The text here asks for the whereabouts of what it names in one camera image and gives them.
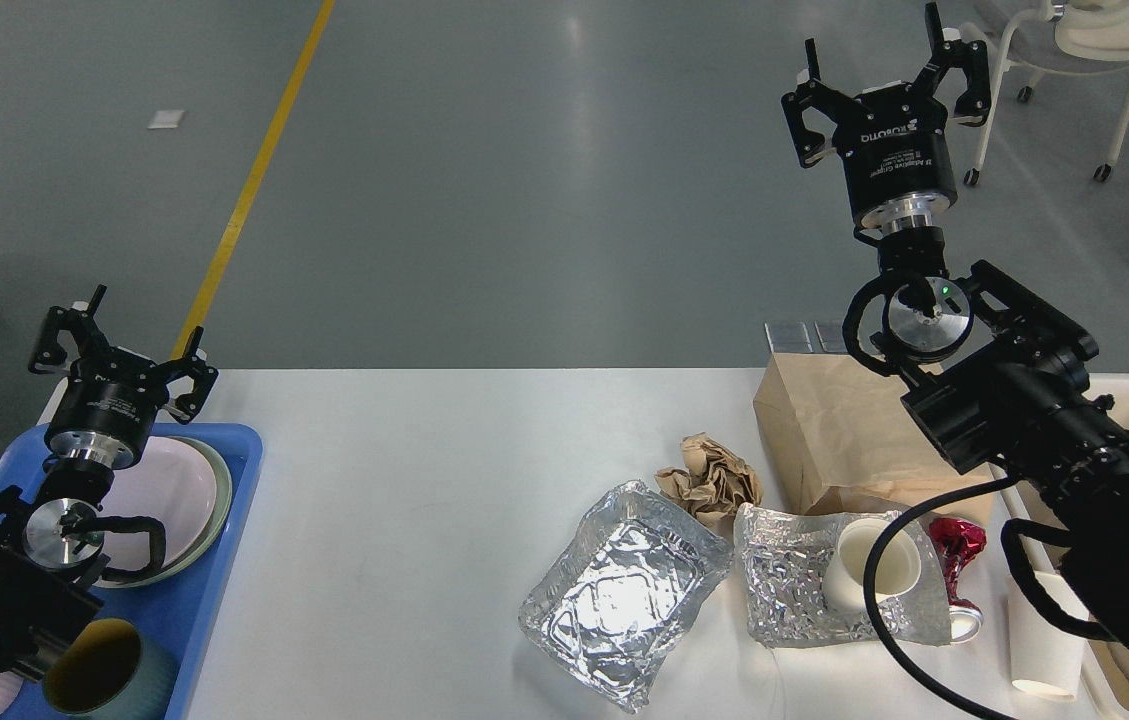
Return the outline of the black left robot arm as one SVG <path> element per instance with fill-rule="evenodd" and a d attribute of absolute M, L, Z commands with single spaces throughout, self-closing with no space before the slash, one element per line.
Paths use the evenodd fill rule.
<path fill-rule="evenodd" d="M 30 374 L 65 374 L 44 433 L 46 477 L 33 501 L 0 492 L 0 673 L 40 681 L 100 611 L 98 580 L 145 580 L 165 567 L 166 529 L 148 516 L 107 516 L 120 469 L 142 460 L 154 420 L 189 424 L 217 370 L 200 355 L 203 330 L 165 363 L 112 345 L 96 324 L 106 288 L 87 305 L 52 306 L 40 324 Z"/>

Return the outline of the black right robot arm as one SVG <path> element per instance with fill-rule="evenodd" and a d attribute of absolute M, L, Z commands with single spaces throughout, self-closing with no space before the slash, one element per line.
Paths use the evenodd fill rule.
<path fill-rule="evenodd" d="M 934 222 L 957 199 L 945 128 L 988 126 L 994 84 L 984 41 L 945 28 L 935 3 L 925 23 L 931 55 L 911 81 L 843 94 L 808 38 L 782 97 L 800 167 L 839 156 L 855 237 L 878 252 L 878 276 L 842 324 L 848 354 L 904 381 L 902 405 L 953 469 L 1004 473 L 916 504 L 883 538 L 1026 480 L 1059 525 L 1003 525 L 1012 578 L 1050 625 L 1129 651 L 1129 430 L 1109 415 L 1111 396 L 1085 397 L 1099 345 L 1079 323 L 988 261 L 951 275 Z"/>

